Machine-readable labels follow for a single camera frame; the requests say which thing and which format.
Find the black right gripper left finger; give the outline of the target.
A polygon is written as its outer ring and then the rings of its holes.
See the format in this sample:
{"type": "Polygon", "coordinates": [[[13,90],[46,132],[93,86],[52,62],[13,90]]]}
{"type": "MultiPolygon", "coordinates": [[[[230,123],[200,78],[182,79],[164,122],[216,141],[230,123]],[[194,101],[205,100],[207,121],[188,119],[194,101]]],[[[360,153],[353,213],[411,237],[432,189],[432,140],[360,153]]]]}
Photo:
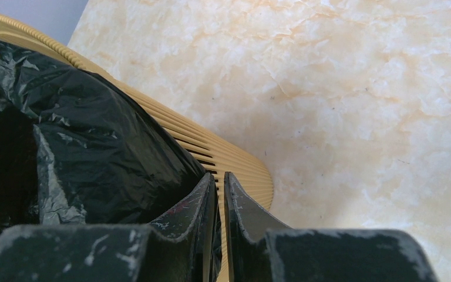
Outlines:
{"type": "Polygon", "coordinates": [[[216,185],[146,224],[21,225],[0,235],[0,281],[211,281],[216,185]]]}

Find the yellow ribbed trash bin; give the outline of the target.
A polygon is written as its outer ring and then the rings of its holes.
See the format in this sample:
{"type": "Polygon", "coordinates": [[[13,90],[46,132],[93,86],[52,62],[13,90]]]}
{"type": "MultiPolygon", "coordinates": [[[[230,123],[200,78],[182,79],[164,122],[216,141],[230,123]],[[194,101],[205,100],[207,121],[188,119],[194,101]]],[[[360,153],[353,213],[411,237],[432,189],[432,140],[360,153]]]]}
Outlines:
{"type": "Polygon", "coordinates": [[[259,159],[239,147],[225,141],[213,132],[171,110],[167,106],[146,96],[115,79],[103,68],[67,46],[42,32],[0,14],[0,40],[25,47],[50,56],[78,69],[97,73],[134,99],[177,142],[212,172],[218,188],[218,203],[221,216],[222,262],[218,281],[233,281],[232,259],[227,253],[225,172],[234,173],[245,192],[266,210],[271,208],[274,188],[271,175],[259,159]]]}

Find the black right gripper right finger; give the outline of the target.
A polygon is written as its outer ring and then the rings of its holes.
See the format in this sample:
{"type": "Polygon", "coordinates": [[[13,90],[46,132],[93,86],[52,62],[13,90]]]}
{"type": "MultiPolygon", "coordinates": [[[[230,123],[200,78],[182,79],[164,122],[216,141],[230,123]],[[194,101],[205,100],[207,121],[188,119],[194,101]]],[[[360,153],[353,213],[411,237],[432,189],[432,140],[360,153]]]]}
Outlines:
{"type": "Polygon", "coordinates": [[[423,249],[390,229],[293,229],[224,176],[230,281],[436,281],[423,249]]]}

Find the black plastic trash bag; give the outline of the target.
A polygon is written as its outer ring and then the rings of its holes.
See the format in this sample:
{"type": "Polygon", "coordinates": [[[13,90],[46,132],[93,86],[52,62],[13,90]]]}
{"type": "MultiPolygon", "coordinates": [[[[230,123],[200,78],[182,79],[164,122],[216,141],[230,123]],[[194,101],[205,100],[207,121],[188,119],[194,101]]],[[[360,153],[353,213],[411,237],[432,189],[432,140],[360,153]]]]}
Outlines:
{"type": "MultiPolygon", "coordinates": [[[[114,84],[0,41],[0,235],[21,225],[150,223],[205,174],[114,84]]],[[[220,231],[216,191],[211,281],[220,231]]]]}

